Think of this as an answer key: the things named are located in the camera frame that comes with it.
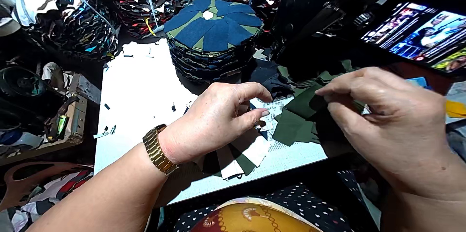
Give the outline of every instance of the yellow fabric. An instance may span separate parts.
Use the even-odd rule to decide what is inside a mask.
[[[466,118],[466,106],[460,102],[447,100],[446,114],[452,118]]]
[[[265,205],[239,203],[220,208],[191,232],[322,232],[281,211]]]

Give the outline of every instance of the white table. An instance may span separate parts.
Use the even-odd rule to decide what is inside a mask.
[[[98,133],[106,126],[110,130],[116,125],[116,130],[97,139],[96,173],[141,142],[154,126],[170,124],[181,117],[186,104],[197,97],[180,83],[166,40],[157,44],[126,44],[124,52],[108,63],[109,68],[104,68]],[[227,181],[208,176],[194,163],[186,164],[170,176],[157,205],[191,199],[326,158],[319,144],[295,143],[287,147],[274,141],[260,167],[241,179]]]

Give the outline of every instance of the wrist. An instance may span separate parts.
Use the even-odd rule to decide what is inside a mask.
[[[419,160],[395,177],[393,187],[401,193],[447,201],[466,200],[466,164],[450,149]]]
[[[158,134],[158,142],[160,149],[164,152],[165,157],[174,164],[184,163],[179,156],[179,145],[175,140],[175,136],[171,133],[171,128],[168,126],[164,131]]]

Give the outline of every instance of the watch band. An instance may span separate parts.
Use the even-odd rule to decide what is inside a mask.
[[[166,127],[167,125],[165,124],[154,127],[143,137],[143,143],[146,147],[147,154],[155,167],[165,175],[170,175],[178,168],[178,165],[172,163],[168,158],[166,158],[158,142],[158,134]]]

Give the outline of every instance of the polka dot fabric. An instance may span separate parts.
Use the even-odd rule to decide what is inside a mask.
[[[299,183],[264,196],[251,196],[252,198],[267,199],[278,205],[286,207],[302,216],[324,232],[350,232],[352,231],[344,217],[336,207],[319,199]],[[173,225],[173,232],[189,232],[196,223],[203,220],[217,205],[203,207],[181,215]]]

